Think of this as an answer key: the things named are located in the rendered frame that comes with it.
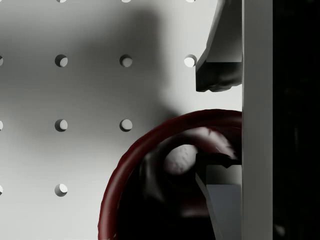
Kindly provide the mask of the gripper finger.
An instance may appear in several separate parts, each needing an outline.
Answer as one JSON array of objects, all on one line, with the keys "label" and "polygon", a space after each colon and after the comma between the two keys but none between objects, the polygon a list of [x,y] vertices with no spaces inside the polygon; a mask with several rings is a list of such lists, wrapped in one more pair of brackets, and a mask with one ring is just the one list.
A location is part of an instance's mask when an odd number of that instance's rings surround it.
[{"label": "gripper finger", "polygon": [[196,64],[196,91],[223,92],[243,80],[242,0],[217,0],[205,49]]},{"label": "gripper finger", "polygon": [[196,155],[195,169],[215,240],[242,240],[242,161],[202,152]]}]

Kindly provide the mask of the red mug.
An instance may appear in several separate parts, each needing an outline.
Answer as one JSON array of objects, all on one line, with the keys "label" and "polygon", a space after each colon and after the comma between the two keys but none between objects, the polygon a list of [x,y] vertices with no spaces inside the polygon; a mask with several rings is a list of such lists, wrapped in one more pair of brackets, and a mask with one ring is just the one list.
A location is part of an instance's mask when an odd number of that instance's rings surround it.
[{"label": "red mug", "polygon": [[162,141],[187,130],[208,127],[231,128],[242,136],[242,112],[224,109],[205,109],[166,120],[136,140],[120,158],[114,169],[100,205],[98,240],[118,240],[118,207],[125,186],[142,158]]}]

